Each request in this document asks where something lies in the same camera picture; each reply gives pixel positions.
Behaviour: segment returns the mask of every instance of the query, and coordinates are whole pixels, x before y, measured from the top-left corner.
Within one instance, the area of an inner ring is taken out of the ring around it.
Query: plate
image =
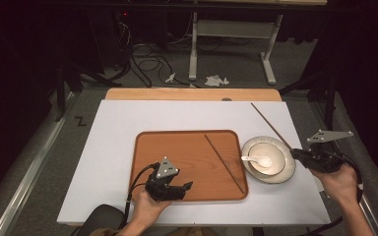
[[[264,171],[266,166],[263,168],[263,166],[260,166],[258,163],[244,160],[243,165],[251,175],[253,175],[256,179],[269,184],[279,184],[290,179],[296,168],[296,162],[292,158],[289,148],[284,143],[271,137],[260,136],[247,141],[242,148],[242,155],[245,156],[256,155],[255,157],[257,157],[257,155],[260,153],[274,155],[268,156],[268,158],[275,160],[278,163],[282,156],[284,158],[284,167],[280,172],[277,171],[278,168],[266,172]]]

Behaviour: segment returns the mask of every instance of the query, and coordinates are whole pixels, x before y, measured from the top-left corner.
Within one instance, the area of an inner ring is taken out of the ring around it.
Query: white tabletop
[[[57,222],[83,223],[99,205],[125,208],[136,137],[144,131],[232,130],[240,147],[277,135],[245,101],[103,100]],[[284,102],[253,102],[293,148],[301,148]],[[247,171],[242,201],[175,202],[156,225],[314,225],[330,222],[311,173],[266,184]]]

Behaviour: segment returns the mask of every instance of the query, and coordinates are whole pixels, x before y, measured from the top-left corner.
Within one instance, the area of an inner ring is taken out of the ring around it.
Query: wooden tray
[[[136,139],[130,185],[142,169],[165,156],[180,169],[170,186],[193,181],[192,189],[183,199],[185,202],[242,200],[248,194],[238,137],[232,131],[141,133]],[[152,172],[153,169],[146,171],[137,183],[146,183]],[[144,186],[137,187],[134,196],[142,188]]]

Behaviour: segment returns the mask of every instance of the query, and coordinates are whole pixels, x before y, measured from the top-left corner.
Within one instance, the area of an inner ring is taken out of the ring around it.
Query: gray floor
[[[205,85],[206,77],[219,75],[222,79],[229,80],[228,85],[220,86],[220,88],[281,89],[300,78],[315,45],[315,42],[300,45],[296,45],[292,41],[278,42],[271,57],[278,83],[275,86],[269,86],[265,80],[263,67],[259,62],[259,52],[266,49],[266,42],[258,40],[245,44],[245,39],[227,39],[226,42],[231,43],[225,43],[214,51],[208,51],[208,49],[215,48],[216,44],[203,43],[200,45],[205,51],[199,52],[198,80],[194,83],[195,85],[209,88]],[[170,47],[168,51],[154,49],[154,53],[167,59],[178,80],[188,82],[189,49],[185,48],[185,45],[178,44],[180,48]],[[142,47],[135,54],[145,55],[148,50],[148,47]],[[152,61],[142,64],[142,67],[152,69],[155,65],[156,62]],[[147,72],[147,74],[155,87],[181,87],[164,82],[169,75],[166,68],[161,69],[160,76],[158,76],[158,68]],[[123,83],[124,87],[144,86],[131,72],[118,82]],[[58,224],[56,217],[92,127],[98,105],[104,98],[106,90],[107,88],[98,85],[85,84],[84,91],[75,93],[70,99],[74,102],[63,119],[64,124],[57,139],[49,146],[43,167],[40,169],[39,175],[32,181],[33,188],[25,195],[25,201],[22,202],[20,210],[15,215],[16,220],[9,225],[6,235],[70,235],[73,231],[74,228],[71,226]],[[306,138],[324,126],[320,120],[320,104],[307,102],[304,95],[304,91],[296,91],[284,96],[283,100],[287,102],[299,138],[306,146]],[[335,130],[352,130],[356,133],[355,138],[344,140],[340,145],[348,155],[355,157],[354,160],[359,164],[367,190],[366,196],[376,219],[378,219],[378,170],[359,140],[358,133],[349,121],[347,111],[338,95],[336,107]],[[54,122],[56,115],[56,109],[53,109],[2,182],[0,186],[0,218],[32,162],[42,154],[42,148],[45,147],[48,137],[57,126],[57,123]],[[82,123],[86,126],[78,126],[79,120],[76,117],[83,117]],[[322,197],[330,217],[337,218],[339,216],[337,206],[323,195]],[[305,227],[265,228],[267,236],[297,235],[305,232]],[[345,234],[342,226],[339,225],[324,235]]]

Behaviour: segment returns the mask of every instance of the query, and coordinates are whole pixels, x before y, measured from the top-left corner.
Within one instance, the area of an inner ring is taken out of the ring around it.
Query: person
[[[344,164],[339,171],[333,173],[320,173],[315,170],[311,170],[311,173],[320,179],[327,195],[339,205],[346,226],[346,235],[374,235],[357,202],[357,177],[350,166]],[[147,191],[142,191],[137,197],[130,222],[116,236],[143,234],[170,204],[171,202],[156,202]]]

